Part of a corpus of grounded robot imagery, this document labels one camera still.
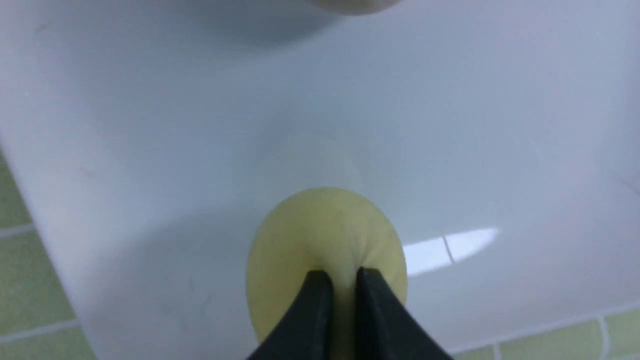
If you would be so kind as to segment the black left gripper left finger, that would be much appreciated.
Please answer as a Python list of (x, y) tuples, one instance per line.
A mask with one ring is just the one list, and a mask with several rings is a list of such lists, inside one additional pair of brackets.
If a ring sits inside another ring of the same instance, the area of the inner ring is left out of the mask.
[(328, 360), (333, 298), (329, 275), (309, 271), (291, 306), (249, 360)]

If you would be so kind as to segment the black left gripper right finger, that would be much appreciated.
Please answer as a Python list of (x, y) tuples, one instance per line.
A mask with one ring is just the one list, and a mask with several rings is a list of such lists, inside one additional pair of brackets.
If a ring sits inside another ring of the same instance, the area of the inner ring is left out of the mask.
[(357, 360), (450, 360), (407, 312), (382, 273), (360, 268), (355, 288)]

